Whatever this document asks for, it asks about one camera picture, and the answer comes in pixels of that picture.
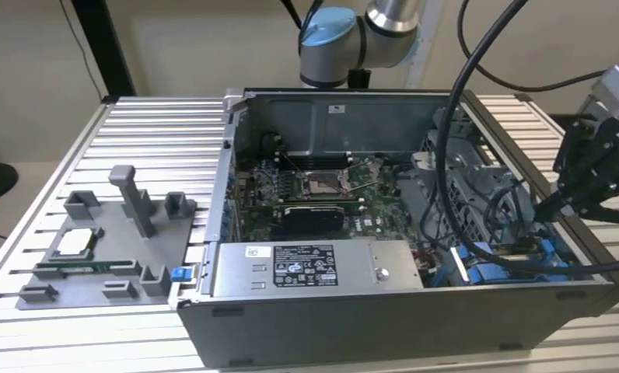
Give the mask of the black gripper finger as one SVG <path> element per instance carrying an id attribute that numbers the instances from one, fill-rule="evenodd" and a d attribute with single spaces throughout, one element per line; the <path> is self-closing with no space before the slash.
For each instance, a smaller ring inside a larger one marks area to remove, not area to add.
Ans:
<path id="1" fill-rule="evenodd" d="M 565 202 L 575 189 L 591 185 L 590 166 L 594 158 L 587 146 L 593 140 L 594 126 L 578 119 L 565 129 L 551 170 L 558 175 L 551 194 L 534 207 L 535 221 L 555 221 L 563 216 L 575 214 Z"/>
<path id="2" fill-rule="evenodd" d="M 565 202 L 582 219 L 619 224 L 619 208 L 602 206 L 603 201 L 617 196 L 619 183 L 583 185 L 565 198 Z"/>

